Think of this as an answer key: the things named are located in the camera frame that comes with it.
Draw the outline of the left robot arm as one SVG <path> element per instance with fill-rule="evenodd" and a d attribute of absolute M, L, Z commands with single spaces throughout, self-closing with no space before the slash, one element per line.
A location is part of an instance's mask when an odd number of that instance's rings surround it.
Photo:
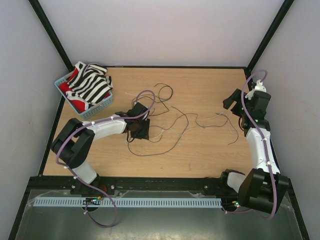
<path fill-rule="evenodd" d="M 92 122 L 70 119 L 50 146 L 56 154 L 56 162 L 79 177 L 87 193 L 96 193 L 100 188 L 99 175 L 87 160 L 92 143 L 118 134 L 130 134 L 134 139 L 148 140 L 149 111 L 138 102 L 127 112 L 120 111 L 105 119 Z"/>

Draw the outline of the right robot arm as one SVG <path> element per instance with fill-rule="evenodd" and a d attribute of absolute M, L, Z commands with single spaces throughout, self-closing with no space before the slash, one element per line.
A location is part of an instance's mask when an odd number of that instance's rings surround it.
<path fill-rule="evenodd" d="M 270 123 L 265 118 L 270 99 L 271 95 L 263 90 L 244 93 L 237 88 L 223 100 L 223 107 L 239 117 L 250 147 L 252 170 L 248 175 L 225 170 L 218 188 L 225 195 L 235 191 L 237 206 L 267 213 L 272 218 L 287 191 L 289 179 L 281 175 L 272 152 Z"/>

